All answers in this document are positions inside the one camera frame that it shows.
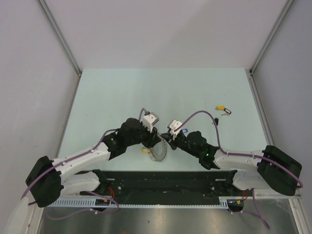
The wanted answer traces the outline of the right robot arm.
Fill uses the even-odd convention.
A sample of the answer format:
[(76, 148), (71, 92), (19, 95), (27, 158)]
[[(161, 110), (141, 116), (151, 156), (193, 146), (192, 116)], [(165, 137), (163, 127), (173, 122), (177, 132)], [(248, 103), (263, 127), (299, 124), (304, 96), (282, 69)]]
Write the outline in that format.
[(302, 165), (275, 146), (268, 145), (263, 151), (230, 153), (208, 144), (200, 131), (161, 136), (172, 150), (181, 149), (198, 158), (205, 169), (231, 171), (230, 180), (225, 183), (229, 195), (252, 188), (271, 188), (282, 195), (295, 195)]

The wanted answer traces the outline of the metal keyring holder disc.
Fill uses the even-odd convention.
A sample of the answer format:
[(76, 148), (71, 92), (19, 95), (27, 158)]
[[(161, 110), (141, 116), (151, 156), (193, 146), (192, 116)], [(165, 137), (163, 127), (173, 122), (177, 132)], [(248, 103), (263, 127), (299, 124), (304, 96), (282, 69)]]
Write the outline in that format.
[(164, 139), (161, 139), (154, 147), (149, 149), (149, 157), (155, 162), (162, 162), (168, 151), (167, 142)]

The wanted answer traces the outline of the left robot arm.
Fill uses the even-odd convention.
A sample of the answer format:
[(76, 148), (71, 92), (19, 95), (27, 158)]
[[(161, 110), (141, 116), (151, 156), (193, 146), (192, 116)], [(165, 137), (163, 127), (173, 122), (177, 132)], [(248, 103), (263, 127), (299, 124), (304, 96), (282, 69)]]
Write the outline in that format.
[(27, 189), (22, 196), (31, 193), (36, 204), (43, 208), (65, 194), (84, 191), (104, 194), (108, 189), (104, 176), (99, 171), (86, 174), (81, 171), (101, 161), (112, 160), (134, 145), (153, 148), (161, 142), (154, 127), (158, 121), (154, 114), (148, 114), (142, 120), (129, 118), (120, 128), (106, 131), (99, 142), (85, 152), (61, 159), (39, 158), (26, 178)]

